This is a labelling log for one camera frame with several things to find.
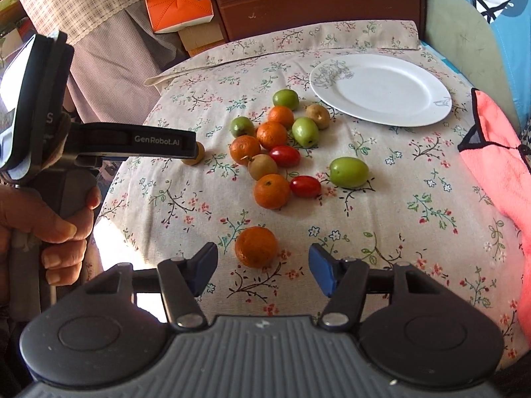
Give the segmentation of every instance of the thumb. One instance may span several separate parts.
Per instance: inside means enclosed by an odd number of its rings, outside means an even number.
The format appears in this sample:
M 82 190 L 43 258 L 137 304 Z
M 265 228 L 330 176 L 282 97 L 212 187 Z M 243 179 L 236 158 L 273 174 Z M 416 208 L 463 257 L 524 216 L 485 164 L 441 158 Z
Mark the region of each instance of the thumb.
M 77 231 L 35 194 L 8 186 L 0 186 L 0 225 L 49 243 L 68 241 Z

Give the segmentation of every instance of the plate rim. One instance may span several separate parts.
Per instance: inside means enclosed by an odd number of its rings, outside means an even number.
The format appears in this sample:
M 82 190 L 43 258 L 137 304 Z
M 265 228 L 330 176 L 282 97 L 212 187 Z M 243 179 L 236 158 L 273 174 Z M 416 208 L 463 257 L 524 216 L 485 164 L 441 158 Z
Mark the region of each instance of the plate rim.
M 441 110 L 442 109 L 446 109 L 445 111 L 442 111 L 441 114 L 440 114 L 440 117 L 439 116 L 436 116 L 434 119 L 434 121 L 429 121 L 429 122 L 421 122 L 420 124 L 410 124 L 410 123 L 399 123 L 399 124 L 391 124 L 391 123 L 388 123 L 388 122 L 382 122 L 381 119 L 378 119 L 378 118 L 374 118 L 374 119 L 371 119 L 371 118 L 367 118 L 367 117 L 361 117 L 361 116 L 357 116 L 357 115 L 354 115 L 355 112 L 353 111 L 350 111 L 350 110 L 343 110 L 339 107 L 336 107 L 336 105 L 333 105 L 330 103 L 330 101 L 332 100 L 328 100 L 328 99 L 325 99 L 323 98 L 323 96 L 321 94 L 319 94 L 318 90 L 323 90 L 322 87 L 319 87 L 319 86 L 315 86 L 314 84 L 314 78 L 315 78 L 315 73 L 317 73 L 317 70 L 322 67 L 322 65 L 332 61 L 332 60 L 337 60 L 338 58 L 363 58 L 363 57 L 376 57 L 376 58 L 381 58 L 382 60 L 398 60 L 402 63 L 405 63 L 407 66 L 413 66 L 415 67 L 416 69 L 420 70 L 419 73 L 423 73 L 423 75 L 426 75 L 428 74 L 429 77 L 431 77 L 433 80 L 435 80 L 435 82 L 437 82 L 440 86 L 442 86 L 442 88 L 445 90 L 446 92 L 446 95 L 441 98 L 442 100 L 445 100 L 445 99 L 449 99 L 449 103 L 448 104 L 445 104 L 445 105 L 442 105 L 442 106 L 437 106 L 437 108 L 440 108 Z M 426 127 L 426 126 L 431 126 L 432 124 L 436 124 L 442 120 L 444 120 L 451 112 L 452 110 L 452 105 L 453 105 L 453 101 L 452 101 L 452 97 L 451 97 L 451 94 L 450 92 L 448 91 L 448 88 L 442 83 L 442 81 L 437 78 L 437 76 L 435 76 L 434 74 L 430 73 L 428 70 L 426 70 L 425 68 L 423 67 L 420 67 L 418 65 L 416 65 L 415 63 L 412 63 L 410 61 L 407 61 L 407 60 L 403 60 L 402 58 L 398 58 L 398 57 L 395 57 L 395 56 L 391 56 L 391 55 L 381 55 L 381 54 L 367 54 L 367 53 L 352 53 L 352 54 L 344 54 L 344 55 L 336 55 L 334 57 L 330 57 L 328 58 L 327 60 L 325 61 L 322 61 L 320 62 L 317 66 L 315 66 L 312 71 L 310 72 L 310 76 L 309 76 L 309 82 L 310 82 L 310 86 L 312 88 L 312 91 L 314 92 L 315 95 L 317 95 L 317 97 L 323 102 L 323 103 L 326 103 L 328 106 L 331 106 L 333 107 L 334 109 L 337 109 L 339 112 L 341 113 L 344 113 L 348 116 L 352 116 L 353 118 L 358 118 L 360 120 L 363 120 L 363 121 L 369 121 L 369 122 L 373 122 L 373 123 L 376 123 L 376 124 L 382 124 L 382 125 L 385 125 L 385 126 L 390 126 L 390 127 Z

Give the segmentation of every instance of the cherry tomato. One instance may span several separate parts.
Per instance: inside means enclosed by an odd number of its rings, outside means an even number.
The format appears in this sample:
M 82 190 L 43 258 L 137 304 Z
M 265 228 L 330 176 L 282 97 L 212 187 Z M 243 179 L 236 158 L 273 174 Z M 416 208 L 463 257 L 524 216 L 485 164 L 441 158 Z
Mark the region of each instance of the cherry tomato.
M 269 157 L 275 160 L 277 166 L 280 167 L 293 167 L 301 161 L 301 153 L 293 146 L 288 145 L 280 145 L 272 148 L 269 151 Z
M 289 183 L 289 187 L 298 197 L 316 197 L 321 194 L 321 183 L 313 176 L 296 176 Z

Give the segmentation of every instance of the tangerine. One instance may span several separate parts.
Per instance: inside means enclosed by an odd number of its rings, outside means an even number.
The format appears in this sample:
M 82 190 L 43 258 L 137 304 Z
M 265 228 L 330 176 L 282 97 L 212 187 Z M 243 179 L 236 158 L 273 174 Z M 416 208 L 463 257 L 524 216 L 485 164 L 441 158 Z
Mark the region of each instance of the tangerine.
M 295 122 L 295 116 L 287 106 L 273 106 L 267 115 L 267 121 L 278 122 L 289 130 Z
M 288 203 L 289 182 L 277 173 L 263 176 L 254 185 L 253 195 L 262 208 L 278 210 Z
M 265 149 L 270 150 L 288 143 L 288 131 L 281 123 L 268 121 L 259 125 L 257 139 Z
M 278 254 L 278 241 L 269 229 L 254 226 L 240 233 L 234 251 L 242 265 L 263 268 Z
M 238 136 L 229 147 L 232 159 L 242 166 L 247 166 L 248 158 L 254 157 L 262 152 L 260 142 L 253 136 Z

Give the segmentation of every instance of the tablecloth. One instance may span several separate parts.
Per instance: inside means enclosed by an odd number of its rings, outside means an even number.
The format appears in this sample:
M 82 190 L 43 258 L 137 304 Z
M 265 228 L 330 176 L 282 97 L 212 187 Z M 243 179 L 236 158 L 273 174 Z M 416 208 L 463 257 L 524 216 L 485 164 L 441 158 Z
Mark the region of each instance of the tablecloth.
M 291 198 L 280 211 L 254 202 L 254 180 L 230 159 L 228 125 L 239 115 L 266 120 L 275 91 L 291 88 L 304 106 L 319 103 L 312 68 L 351 54 L 390 55 L 419 65 L 448 88 L 451 113 L 428 127 L 388 127 L 328 107 L 330 128 L 305 149 L 297 168 L 281 171 L 322 183 L 317 199 Z M 153 267 L 190 258 L 207 241 L 219 266 L 198 300 L 208 318 L 238 315 L 318 316 L 327 299 L 308 269 L 310 244 L 334 257 L 356 256 L 371 267 L 407 260 L 492 318 L 505 339 L 500 366 L 528 350 L 518 326 L 524 264 L 519 230 L 478 186 L 457 151 L 473 124 L 471 85 L 419 44 L 413 22 L 355 21 L 312 25 L 216 47 L 148 82 L 161 98 L 145 124 L 193 130 L 206 148 L 190 167 L 173 159 L 130 158 L 116 175 L 95 226 L 104 268 L 131 262 Z M 358 157 L 370 170 L 355 190 L 336 187 L 328 165 Z M 246 228 L 266 226 L 281 251 L 270 266 L 252 270 L 234 256 Z M 364 315 L 387 299 L 369 296 Z

